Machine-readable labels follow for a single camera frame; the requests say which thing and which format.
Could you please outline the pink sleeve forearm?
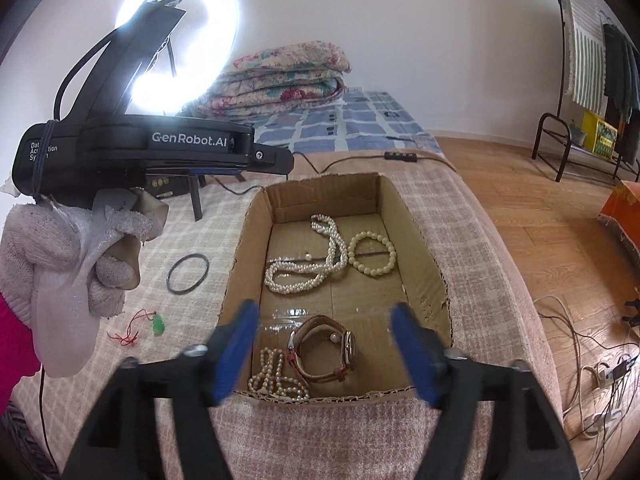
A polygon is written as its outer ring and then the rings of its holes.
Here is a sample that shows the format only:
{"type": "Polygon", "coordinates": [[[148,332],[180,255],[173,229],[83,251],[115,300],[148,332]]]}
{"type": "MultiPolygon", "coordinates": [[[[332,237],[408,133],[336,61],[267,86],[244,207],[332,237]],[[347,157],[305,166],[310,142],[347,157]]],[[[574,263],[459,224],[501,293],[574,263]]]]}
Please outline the pink sleeve forearm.
{"type": "Polygon", "coordinates": [[[32,329],[1,298],[0,318],[0,414],[6,411],[15,386],[23,377],[40,370],[32,329]]]}

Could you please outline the white gloved left hand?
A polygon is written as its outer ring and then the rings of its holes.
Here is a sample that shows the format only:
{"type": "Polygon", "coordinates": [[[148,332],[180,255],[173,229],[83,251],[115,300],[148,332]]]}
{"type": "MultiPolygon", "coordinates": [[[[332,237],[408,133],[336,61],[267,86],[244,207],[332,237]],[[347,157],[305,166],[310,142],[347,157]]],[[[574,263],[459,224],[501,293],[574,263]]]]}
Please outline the white gloved left hand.
{"type": "Polygon", "coordinates": [[[90,360],[100,323],[140,283],[143,243],[161,236],[168,207],[142,190],[103,190],[92,206],[52,198],[18,204],[1,237],[1,295],[37,366],[55,378],[90,360]]]}

